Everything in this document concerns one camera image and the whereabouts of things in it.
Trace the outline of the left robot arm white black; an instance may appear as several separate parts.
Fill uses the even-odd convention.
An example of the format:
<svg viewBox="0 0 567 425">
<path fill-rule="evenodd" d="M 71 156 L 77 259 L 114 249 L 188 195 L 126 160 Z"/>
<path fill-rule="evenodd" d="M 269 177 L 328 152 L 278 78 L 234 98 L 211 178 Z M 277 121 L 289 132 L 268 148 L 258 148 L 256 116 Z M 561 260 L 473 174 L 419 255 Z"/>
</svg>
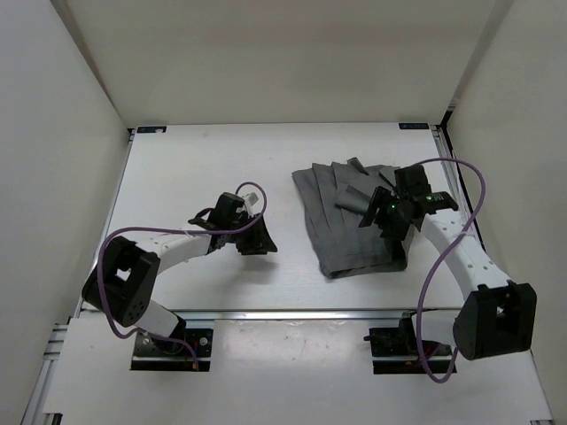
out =
<svg viewBox="0 0 567 425">
<path fill-rule="evenodd" d="M 188 221 L 196 230 L 182 228 L 142 242 L 115 236 L 104 248 L 82 288 L 82 298 L 99 311 L 108 312 L 123 328 L 146 333 L 166 355 L 191 351 L 186 341 L 186 321 L 153 301 L 151 294 L 159 274 L 190 259 L 205 257 L 227 244 L 243 256 L 276 252 L 263 213 L 255 213 L 255 193 L 239 196 L 222 193 L 213 208 Z"/>
</svg>

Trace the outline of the grey pleated skirt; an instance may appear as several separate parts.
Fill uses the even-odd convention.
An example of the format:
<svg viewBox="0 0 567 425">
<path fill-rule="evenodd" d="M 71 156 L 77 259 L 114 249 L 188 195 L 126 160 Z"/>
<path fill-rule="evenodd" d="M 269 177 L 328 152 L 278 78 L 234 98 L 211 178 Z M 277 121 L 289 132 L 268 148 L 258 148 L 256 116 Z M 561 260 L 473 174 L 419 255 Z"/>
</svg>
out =
<svg viewBox="0 0 567 425">
<path fill-rule="evenodd" d="M 338 279 L 357 274 L 401 272 L 408 266 L 413 235 L 403 242 L 381 237 L 376 226 L 362 228 L 375 188 L 392 189 L 396 166 L 313 163 L 291 174 L 305 209 L 306 228 L 322 274 Z"/>
</svg>

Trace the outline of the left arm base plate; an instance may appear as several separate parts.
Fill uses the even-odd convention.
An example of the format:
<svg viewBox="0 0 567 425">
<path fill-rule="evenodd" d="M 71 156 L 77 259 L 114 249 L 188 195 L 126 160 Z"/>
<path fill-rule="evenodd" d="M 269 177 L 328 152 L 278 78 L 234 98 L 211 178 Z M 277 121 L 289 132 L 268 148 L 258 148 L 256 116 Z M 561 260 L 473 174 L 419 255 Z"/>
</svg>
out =
<svg viewBox="0 0 567 425">
<path fill-rule="evenodd" d="M 189 325 L 183 344 L 155 339 L 138 332 L 132 351 L 130 369 L 148 372 L 208 372 L 211 367 L 214 330 Z"/>
</svg>

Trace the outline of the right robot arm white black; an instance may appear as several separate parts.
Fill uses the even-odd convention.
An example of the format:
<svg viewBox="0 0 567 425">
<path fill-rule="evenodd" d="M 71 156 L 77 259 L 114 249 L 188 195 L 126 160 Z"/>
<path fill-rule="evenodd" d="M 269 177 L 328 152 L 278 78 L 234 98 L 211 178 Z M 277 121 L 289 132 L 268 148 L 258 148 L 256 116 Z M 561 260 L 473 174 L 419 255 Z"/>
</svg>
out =
<svg viewBox="0 0 567 425">
<path fill-rule="evenodd" d="M 417 354 L 429 342 L 454 347 L 475 360 L 525 352 L 532 345 L 537 295 L 516 283 L 489 258 L 462 221 L 445 191 L 431 189 L 422 165 L 394 173 L 393 189 L 374 190 L 361 225 L 378 225 L 386 240 L 403 241 L 415 228 L 438 251 L 434 265 L 446 265 L 464 301 L 457 313 L 427 311 L 418 299 L 412 323 L 398 332 L 400 348 Z"/>
</svg>

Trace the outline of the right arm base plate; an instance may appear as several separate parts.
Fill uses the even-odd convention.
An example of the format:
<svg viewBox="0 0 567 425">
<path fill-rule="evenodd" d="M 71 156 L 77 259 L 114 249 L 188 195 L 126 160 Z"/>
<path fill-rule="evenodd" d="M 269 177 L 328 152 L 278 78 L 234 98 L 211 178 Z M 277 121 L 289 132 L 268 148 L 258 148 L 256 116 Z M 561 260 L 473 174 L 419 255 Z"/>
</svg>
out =
<svg viewBox="0 0 567 425">
<path fill-rule="evenodd" d="M 369 343 L 374 375 L 425 375 L 416 349 L 413 332 L 400 328 L 370 328 L 363 337 Z M 449 345 L 423 342 L 423 351 L 433 374 L 443 375 L 449 367 L 453 350 Z"/>
</svg>

